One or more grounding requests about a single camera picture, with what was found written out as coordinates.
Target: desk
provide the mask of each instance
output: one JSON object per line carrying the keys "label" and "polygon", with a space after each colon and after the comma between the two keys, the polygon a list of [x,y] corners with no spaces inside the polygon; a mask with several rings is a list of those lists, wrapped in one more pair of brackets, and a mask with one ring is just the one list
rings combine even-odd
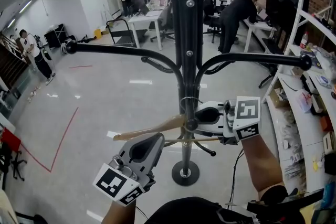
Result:
{"label": "desk", "polygon": [[134,23],[154,21],[158,47],[159,47],[159,50],[162,50],[159,24],[158,24],[158,21],[157,21],[159,19],[160,15],[161,15],[161,13],[162,13],[162,10],[160,11],[160,13],[158,13],[158,15],[155,15],[155,16],[139,15],[139,16],[133,16],[131,19],[129,19],[128,23],[131,24],[131,28],[132,28],[132,31],[133,31],[133,36],[134,36],[135,44],[137,45],[137,48],[140,48],[140,44],[139,44],[137,31],[135,30]]}
{"label": "desk", "polygon": [[251,24],[250,21],[249,21],[249,19],[244,20],[244,23],[248,27],[248,33],[247,33],[246,44],[245,44],[245,49],[244,49],[244,52],[247,52],[248,51],[248,47],[250,46],[252,32],[255,29],[271,31],[272,27],[268,26],[265,22],[256,22],[255,24]]}

